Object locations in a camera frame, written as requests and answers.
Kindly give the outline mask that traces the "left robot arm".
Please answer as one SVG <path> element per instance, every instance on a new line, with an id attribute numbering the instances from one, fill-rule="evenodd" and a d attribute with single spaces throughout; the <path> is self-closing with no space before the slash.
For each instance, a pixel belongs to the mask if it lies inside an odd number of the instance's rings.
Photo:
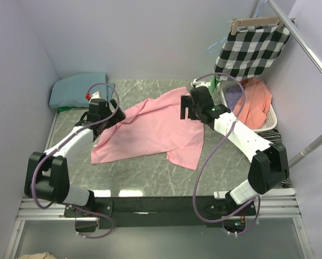
<path id="1" fill-rule="evenodd" d="M 68 165 L 82 148 L 125 118 L 118 101 L 92 98 L 88 110 L 64 139 L 44 152 L 33 152 L 29 156 L 24 194 L 33 198 L 42 209 L 50 205 L 42 206 L 39 199 L 51 204 L 77 206 L 78 212 L 85 217 L 93 215 L 95 195 L 91 190 L 70 184 Z"/>

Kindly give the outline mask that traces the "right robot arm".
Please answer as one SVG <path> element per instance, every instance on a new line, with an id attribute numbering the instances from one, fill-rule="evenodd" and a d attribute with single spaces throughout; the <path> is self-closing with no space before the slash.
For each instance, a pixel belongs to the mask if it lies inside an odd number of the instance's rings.
<path id="1" fill-rule="evenodd" d="M 238 215 L 246 201 L 289 178 L 285 146 L 260 137 L 223 104 L 215 105 L 207 87 L 193 88 L 189 96 L 181 96 L 180 118 L 208 125 L 226 136 L 249 160 L 247 179 L 225 194 L 225 209 L 229 214 Z"/>

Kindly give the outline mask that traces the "pink t-shirt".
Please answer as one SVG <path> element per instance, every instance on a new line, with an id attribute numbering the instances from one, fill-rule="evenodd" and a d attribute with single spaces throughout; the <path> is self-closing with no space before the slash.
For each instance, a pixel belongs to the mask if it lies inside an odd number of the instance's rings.
<path id="1" fill-rule="evenodd" d="M 125 110 L 126 118 L 106 129 L 91 151 L 91 163 L 113 162 L 166 153 L 167 159 L 195 170 L 204 144 L 204 126 L 198 120 L 180 119 L 180 98 L 186 87 L 157 99 L 146 99 Z"/>

